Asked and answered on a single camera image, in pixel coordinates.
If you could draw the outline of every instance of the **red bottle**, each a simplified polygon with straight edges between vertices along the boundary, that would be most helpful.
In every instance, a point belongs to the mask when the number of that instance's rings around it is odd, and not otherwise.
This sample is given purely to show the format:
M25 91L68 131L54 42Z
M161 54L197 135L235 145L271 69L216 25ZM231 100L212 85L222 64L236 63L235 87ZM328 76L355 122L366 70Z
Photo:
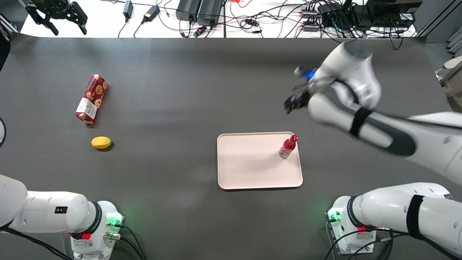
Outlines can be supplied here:
M297 140L298 136L296 135L293 135L287 139L279 150L279 156L281 156L283 159L287 158L297 146Z

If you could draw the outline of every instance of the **yellow lemon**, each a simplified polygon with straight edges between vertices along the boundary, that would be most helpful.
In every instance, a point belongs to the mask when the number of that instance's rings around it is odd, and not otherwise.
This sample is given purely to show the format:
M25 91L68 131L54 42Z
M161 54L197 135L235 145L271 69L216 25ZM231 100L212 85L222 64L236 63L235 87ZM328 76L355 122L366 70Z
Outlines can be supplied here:
M91 145L94 148L105 149L111 145L111 139L105 136L98 136L93 138L93 140L91 141Z

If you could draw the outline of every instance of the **white table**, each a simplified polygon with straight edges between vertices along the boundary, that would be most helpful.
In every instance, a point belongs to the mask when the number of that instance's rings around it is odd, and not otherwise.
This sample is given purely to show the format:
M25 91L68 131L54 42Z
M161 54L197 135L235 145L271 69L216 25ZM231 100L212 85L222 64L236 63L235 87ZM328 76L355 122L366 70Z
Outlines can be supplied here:
M37 25L34 23L30 16L27 17L24 26L21 30L21 33L37 36L37 37L89 37L89 38L116 38L119 30L123 27L125 23L125 18L122 14L122 10L124 7L124 3L111 3L108 1L100 1L100 0L76 0L78 4L82 7L86 15L88 16L88 21L86 24L87 28L87 35L83 35L78 26L70 21L67 20L53 20L52 23L56 26L59 30L59 35L55 36L49 29L45 28L43 25ZM182 30L187 34L189 23L187 21L182 21L179 23L179 20L176 18L175 10L178 7L179 0L172 0L170 3L167 4L166 8L172 9L163 9L165 3L168 0L157 0L157 4L160 6L160 14L152 21L145 23L141 26L141 28L136 33L137 38L181 38L181 35L178 31L173 31L166 28L162 23L164 22L168 27L172 29L179 29L179 24L181 24ZM249 0L242 1L241 5L244 6L248 3ZM155 5L156 0L133 0L133 3L141 3L141 4L149 4ZM237 3L231 2L228 0L225 7L226 8L226 16L229 17L226 19L227 25L238 26L237 21L232 17L234 14L235 16L246 15L251 16L257 14L261 11L280 6L284 0L253 0L250 2L245 8L241 8ZM358 4L362 4L362 0L355 0ZM301 0L288 0L285 4L302 4L304 3ZM295 6L285 6L282 8L281 17L286 16ZM143 18L143 15L149 9L149 6L142 6L142 5L133 5L133 14L132 18L129 20L128 24L122 30L120 37L121 38L133 38L133 33L135 32L136 28L140 25L140 22ZM279 8L269 11L273 15L277 15ZM280 37L284 37L289 34L288 38L295 37L295 29L290 32L297 24L297 21L300 20L299 13L292 13L289 15L289 19L285 19L284 22L282 21L275 21L274 19L270 18L260 18L257 21L260 22L260 26L263 28L263 36L265 38L277 38L280 34L280 30L282 28L282 32ZM200 27L200 25L193 23L192 28ZM388 32L389 28L372 28L376 31L385 31ZM219 25L215 27L208 37L213 38L221 38L223 37L223 30L224 26ZM326 28L326 31L329 33L323 33L323 38L329 37L337 37L334 28ZM253 34L247 33L242 31L238 28L232 28L227 26L226 27L226 36L228 38L259 38L261 37L260 34ZM401 37L410 37L415 34L415 27L412 26L409 28L408 31L402 33ZM321 36L320 32L301 32L298 38L319 38ZM368 35L369 38L371 37L381 37L379 33L372 33Z

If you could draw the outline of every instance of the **gray table surface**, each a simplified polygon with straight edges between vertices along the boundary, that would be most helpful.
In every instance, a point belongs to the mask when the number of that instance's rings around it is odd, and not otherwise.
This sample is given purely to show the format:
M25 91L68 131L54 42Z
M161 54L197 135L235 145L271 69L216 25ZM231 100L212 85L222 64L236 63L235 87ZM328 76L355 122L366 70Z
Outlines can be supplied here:
M378 110L416 115L450 109L424 39L363 44L383 88ZM109 200L138 234L149 260L323 259L324 211L343 195L411 182L460 187L423 167L379 152L307 111L282 103L299 64L316 65L337 43L319 39L72 39L16 36L0 73L7 125L1 173L34 191L78 192ZM74 112L90 74L110 88L94 126ZM292 131L304 183L298 189L225 192L217 184L222 133ZM108 136L109 152L90 141ZM57 234L37 234L58 248ZM443 259L398 238L392 259ZM0 235L2 259L57 259ZM371 255L362 259L373 259ZM136 259L120 242L113 259Z

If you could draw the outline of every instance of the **white tray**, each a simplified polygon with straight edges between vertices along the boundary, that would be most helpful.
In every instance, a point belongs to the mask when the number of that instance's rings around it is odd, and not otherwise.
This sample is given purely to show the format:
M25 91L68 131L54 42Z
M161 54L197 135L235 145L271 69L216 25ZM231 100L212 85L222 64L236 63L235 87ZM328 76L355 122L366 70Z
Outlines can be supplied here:
M291 132L222 134L217 138L218 185L222 189L299 187L303 183L298 145L279 156Z

